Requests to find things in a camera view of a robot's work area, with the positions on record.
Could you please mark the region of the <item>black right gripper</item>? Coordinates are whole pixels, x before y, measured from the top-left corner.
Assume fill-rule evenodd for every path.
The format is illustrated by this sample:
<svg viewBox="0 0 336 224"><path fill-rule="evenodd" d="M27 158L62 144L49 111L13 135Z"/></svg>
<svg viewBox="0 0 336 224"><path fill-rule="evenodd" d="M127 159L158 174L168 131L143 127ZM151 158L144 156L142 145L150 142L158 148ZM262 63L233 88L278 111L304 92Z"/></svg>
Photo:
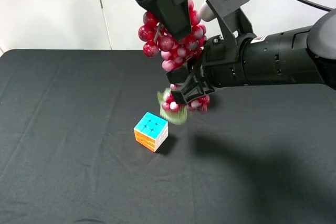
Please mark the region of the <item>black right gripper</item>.
<svg viewBox="0 0 336 224"><path fill-rule="evenodd" d="M227 87L257 86L259 80L247 71L244 49L256 38L255 34L244 34L235 38L230 47L219 36L206 43L199 74L192 73L195 63L185 62L166 73L170 84L180 85L171 91L177 104L187 105L191 101Z"/></svg>

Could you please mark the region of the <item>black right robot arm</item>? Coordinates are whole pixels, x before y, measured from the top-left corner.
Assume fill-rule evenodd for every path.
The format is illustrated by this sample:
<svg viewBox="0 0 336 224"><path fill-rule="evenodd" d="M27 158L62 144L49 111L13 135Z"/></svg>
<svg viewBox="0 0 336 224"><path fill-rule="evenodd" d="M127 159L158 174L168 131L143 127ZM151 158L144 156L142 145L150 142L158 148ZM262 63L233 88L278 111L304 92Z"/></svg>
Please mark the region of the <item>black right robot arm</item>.
<svg viewBox="0 0 336 224"><path fill-rule="evenodd" d="M201 55L167 73L178 104L227 87L324 84L335 88L335 11L314 25L257 38L213 37Z"/></svg>

